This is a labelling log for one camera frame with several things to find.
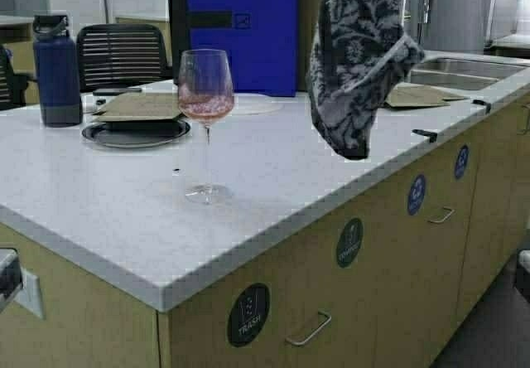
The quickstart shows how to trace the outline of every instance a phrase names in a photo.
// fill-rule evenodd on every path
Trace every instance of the white countertop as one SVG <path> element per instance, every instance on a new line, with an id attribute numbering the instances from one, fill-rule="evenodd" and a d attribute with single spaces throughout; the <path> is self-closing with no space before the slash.
<path id="1" fill-rule="evenodd" d="M 32 17 L 0 16 L 0 28 L 32 24 Z"/>
<path id="2" fill-rule="evenodd" d="M 466 95 L 497 110 L 529 83 L 530 69 Z M 38 108 L 2 112 L 0 222 L 165 312 L 485 118 L 469 100 L 410 114 L 380 110 L 369 159 L 347 162 L 312 128 L 306 95 L 279 101 L 277 112 L 213 127 L 214 179 L 234 193 L 227 206 L 184 198 L 203 180 L 196 125 L 170 146 L 119 151 L 84 140 L 81 127 L 45 128 Z M 438 143 L 415 128 L 438 132 Z"/>
<path id="3" fill-rule="evenodd" d="M 530 49 L 530 35 L 512 34 L 494 41 L 493 46 L 512 49 Z"/>
<path id="4" fill-rule="evenodd" d="M 169 22 L 168 14 L 152 14 L 152 13 L 114 13 L 116 18 L 131 18 L 134 20 L 146 20 L 151 22 Z"/>

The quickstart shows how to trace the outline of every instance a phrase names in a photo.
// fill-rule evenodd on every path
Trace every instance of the pink wine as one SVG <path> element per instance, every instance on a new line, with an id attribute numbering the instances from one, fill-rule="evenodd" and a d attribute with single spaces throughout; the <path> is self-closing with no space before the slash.
<path id="1" fill-rule="evenodd" d="M 211 125 L 232 111 L 234 97 L 188 94 L 179 98 L 179 107 L 186 117 Z"/>

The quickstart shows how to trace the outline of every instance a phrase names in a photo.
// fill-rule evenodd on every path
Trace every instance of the wall outlet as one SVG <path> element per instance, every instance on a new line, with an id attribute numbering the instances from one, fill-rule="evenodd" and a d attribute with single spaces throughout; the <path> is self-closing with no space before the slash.
<path id="1" fill-rule="evenodd" d="M 35 275 L 22 268 L 23 288 L 15 297 L 15 302 L 44 320 L 42 307 L 41 281 Z"/>

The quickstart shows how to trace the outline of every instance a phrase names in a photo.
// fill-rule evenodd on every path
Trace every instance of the black plate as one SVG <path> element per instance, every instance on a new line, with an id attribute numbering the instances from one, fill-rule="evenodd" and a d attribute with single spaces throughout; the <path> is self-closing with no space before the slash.
<path id="1" fill-rule="evenodd" d="M 190 132 L 184 121 L 97 123 L 83 129 L 90 141 L 111 148 L 149 148 L 171 143 Z"/>

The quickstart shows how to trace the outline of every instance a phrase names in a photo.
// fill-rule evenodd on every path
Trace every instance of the floral pattern towel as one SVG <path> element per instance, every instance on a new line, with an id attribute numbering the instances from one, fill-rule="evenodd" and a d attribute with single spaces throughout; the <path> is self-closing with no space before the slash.
<path id="1" fill-rule="evenodd" d="M 322 0 L 307 76 L 313 124 L 350 160 L 369 156 L 376 113 L 424 52 L 402 29 L 400 0 Z"/>

